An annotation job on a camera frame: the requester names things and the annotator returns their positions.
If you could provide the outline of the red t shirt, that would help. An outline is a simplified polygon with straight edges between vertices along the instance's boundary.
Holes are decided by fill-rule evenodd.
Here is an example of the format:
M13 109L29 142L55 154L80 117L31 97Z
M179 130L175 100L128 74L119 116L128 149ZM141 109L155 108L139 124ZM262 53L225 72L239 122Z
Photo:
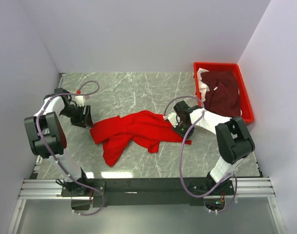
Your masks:
M110 167L117 163L130 141L146 148L151 154L159 151L162 141L183 141L163 115L148 110L99 121L90 129L90 134L95 144L102 144L104 161Z

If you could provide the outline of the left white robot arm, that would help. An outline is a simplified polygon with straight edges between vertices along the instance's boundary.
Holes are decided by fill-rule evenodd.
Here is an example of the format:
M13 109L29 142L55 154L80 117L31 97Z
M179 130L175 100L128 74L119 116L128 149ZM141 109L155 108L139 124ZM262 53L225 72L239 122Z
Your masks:
M70 193L84 195L88 192L87 177L83 169L67 154L67 140L58 117L70 119L73 126L93 126L91 107L78 90L73 96L63 88L46 95L40 110L24 120L24 127L32 153L52 162L61 172L63 180L56 180Z

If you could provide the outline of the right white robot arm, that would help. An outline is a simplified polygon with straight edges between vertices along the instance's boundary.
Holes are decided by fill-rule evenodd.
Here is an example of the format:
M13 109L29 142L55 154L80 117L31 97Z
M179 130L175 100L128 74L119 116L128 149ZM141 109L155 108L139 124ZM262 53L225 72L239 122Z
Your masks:
M202 106L190 107L185 101L174 106L174 112L164 116L173 131L187 141L196 127L215 134L220 157L207 174L209 188L223 183L235 172L242 161L254 150L254 141L241 117L224 117L206 110Z

